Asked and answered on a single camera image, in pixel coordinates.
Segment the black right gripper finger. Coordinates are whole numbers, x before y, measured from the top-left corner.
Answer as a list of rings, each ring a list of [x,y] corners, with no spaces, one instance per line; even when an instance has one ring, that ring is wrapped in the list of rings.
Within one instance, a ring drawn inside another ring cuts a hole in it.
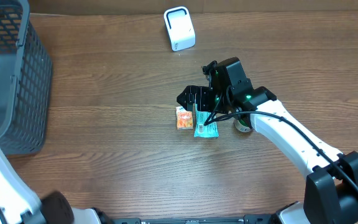
[[[196,104],[198,111],[212,112],[211,90],[206,86],[199,86],[196,93]]]
[[[195,95],[198,92],[198,87],[194,85],[187,86],[178,96],[177,103],[185,110],[192,110],[195,102]]]

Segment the orange small packet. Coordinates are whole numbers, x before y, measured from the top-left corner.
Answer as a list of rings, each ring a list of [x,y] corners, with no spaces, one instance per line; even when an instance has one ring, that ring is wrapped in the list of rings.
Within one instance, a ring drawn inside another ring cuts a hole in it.
[[[176,107],[177,129],[192,129],[193,128],[193,114],[187,111],[182,106]]]

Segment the teal snack packet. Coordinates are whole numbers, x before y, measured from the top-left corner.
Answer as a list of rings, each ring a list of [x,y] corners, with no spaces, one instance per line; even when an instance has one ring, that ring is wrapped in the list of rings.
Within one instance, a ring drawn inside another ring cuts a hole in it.
[[[204,125],[207,118],[211,113],[205,111],[199,111],[195,104],[195,138],[218,138],[218,126],[216,123],[211,123],[207,126]]]

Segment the green lid jar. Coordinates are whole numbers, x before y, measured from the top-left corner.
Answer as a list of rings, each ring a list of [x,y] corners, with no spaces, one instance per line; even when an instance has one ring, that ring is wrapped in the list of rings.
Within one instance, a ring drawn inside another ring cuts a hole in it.
[[[238,116],[238,118],[234,120],[234,125],[236,129],[242,133],[248,133],[253,130],[249,115]]]

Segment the grey plastic mesh basket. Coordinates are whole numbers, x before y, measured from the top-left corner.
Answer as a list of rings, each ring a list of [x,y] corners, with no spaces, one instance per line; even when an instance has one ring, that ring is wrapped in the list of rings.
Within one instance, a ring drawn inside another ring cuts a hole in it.
[[[27,1],[0,1],[0,148],[33,154],[44,145],[53,63]]]

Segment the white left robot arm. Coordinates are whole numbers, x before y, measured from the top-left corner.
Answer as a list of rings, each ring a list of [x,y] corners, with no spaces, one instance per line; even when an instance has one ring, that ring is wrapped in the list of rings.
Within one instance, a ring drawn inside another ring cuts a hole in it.
[[[101,224],[92,208],[73,208],[60,192],[41,199],[17,175],[0,148],[0,223]]]

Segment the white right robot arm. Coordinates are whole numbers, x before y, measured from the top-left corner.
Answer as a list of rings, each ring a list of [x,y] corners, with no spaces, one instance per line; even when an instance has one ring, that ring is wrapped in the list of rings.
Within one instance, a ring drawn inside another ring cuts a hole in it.
[[[298,122],[265,87],[187,86],[177,96],[189,111],[194,105],[211,116],[205,125],[235,118],[276,145],[306,181],[302,202],[275,213],[248,215],[253,223],[357,223],[358,153],[343,154]]]

